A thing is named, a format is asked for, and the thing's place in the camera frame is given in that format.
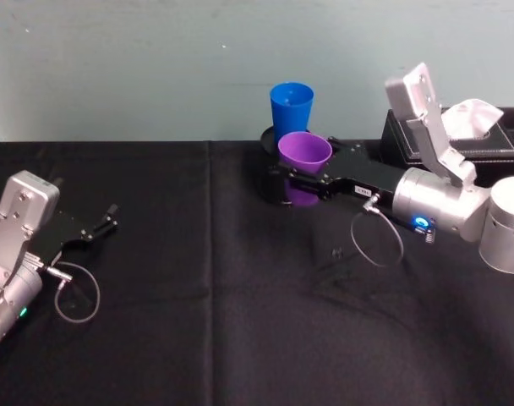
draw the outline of screw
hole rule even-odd
[[[342,247],[338,247],[332,250],[332,258],[335,260],[340,260],[343,258],[343,249]]]

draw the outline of black tablecloth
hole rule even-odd
[[[250,142],[0,144],[0,196],[27,169],[63,177],[78,217],[120,206],[81,262],[99,314],[62,321],[47,281],[0,344],[0,405],[514,405],[514,276],[443,233],[401,231],[402,264],[375,268],[348,234],[360,201],[269,205],[261,157]],[[358,227],[367,246],[386,234]]]

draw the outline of white label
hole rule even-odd
[[[358,193],[359,195],[366,196],[366,197],[372,197],[371,190],[361,188],[360,186],[355,186],[355,193]]]

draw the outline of tissue box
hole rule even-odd
[[[451,140],[451,145],[475,164],[478,174],[476,184],[483,187],[514,176],[514,107],[499,109],[503,111],[503,116],[484,138]],[[380,156],[384,163],[395,167],[424,168],[413,133],[406,123],[396,120],[392,110],[386,115]]]

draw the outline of blue led light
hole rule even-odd
[[[415,226],[422,227],[422,228],[429,227],[429,221],[426,220],[424,217],[415,217],[415,219],[413,221],[415,223]]]

